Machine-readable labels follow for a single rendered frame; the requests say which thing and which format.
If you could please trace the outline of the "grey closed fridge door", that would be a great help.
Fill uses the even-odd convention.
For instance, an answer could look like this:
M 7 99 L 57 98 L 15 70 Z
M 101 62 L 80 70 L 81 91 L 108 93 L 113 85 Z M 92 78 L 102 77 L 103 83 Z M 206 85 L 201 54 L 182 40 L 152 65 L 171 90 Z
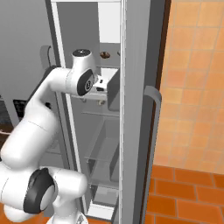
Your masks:
M 60 113 L 53 87 L 56 66 L 44 69 L 40 47 L 53 46 L 50 0 L 0 0 L 0 95 L 14 130 L 0 151 L 5 166 L 22 170 L 64 166 Z M 27 101 L 19 120 L 13 101 Z

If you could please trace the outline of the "grey open fridge door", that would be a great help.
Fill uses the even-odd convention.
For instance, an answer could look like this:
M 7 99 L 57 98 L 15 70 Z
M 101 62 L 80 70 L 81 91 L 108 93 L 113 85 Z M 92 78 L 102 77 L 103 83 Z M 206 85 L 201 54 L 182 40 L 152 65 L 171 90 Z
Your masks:
M 160 89 L 172 0 L 122 0 L 119 224 L 141 224 L 151 143 L 153 100 Z

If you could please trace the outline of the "grey fridge cabinet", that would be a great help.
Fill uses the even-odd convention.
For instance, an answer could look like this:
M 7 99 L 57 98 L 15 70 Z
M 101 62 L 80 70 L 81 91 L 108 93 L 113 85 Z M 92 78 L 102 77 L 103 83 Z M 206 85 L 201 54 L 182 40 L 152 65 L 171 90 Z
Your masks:
M 120 70 L 120 40 L 100 40 L 100 8 L 119 10 L 118 2 L 104 0 L 50 0 L 53 47 L 56 64 L 64 68 L 73 66 L 73 51 L 88 49 L 94 56 L 96 71 L 102 75 L 107 68 Z M 110 58 L 103 59 L 100 52 L 108 52 Z M 62 154 L 67 167 L 81 172 L 87 177 L 85 194 L 75 201 L 75 205 L 86 216 L 119 224 L 119 184 L 118 188 L 92 185 L 84 158 L 93 138 L 95 129 L 103 117 L 118 117 L 120 109 L 110 111 L 107 99 L 80 99 L 70 94 L 58 94 L 58 108 L 62 131 Z

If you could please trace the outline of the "black dispenser panel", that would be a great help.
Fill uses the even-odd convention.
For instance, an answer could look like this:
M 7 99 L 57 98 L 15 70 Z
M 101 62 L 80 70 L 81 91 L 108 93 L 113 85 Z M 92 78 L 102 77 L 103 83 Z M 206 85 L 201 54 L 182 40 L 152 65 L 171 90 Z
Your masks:
M 21 120 L 25 115 L 25 107 L 26 107 L 27 101 L 14 100 L 13 104 L 14 104 L 15 110 L 17 112 L 17 117 L 19 120 Z

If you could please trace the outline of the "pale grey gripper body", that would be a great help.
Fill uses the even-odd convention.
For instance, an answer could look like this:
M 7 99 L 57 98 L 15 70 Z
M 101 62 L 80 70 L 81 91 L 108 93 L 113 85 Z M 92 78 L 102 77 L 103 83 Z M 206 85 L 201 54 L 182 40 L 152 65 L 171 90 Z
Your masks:
M 120 108 L 120 70 L 117 70 L 107 85 L 108 109 L 118 111 Z

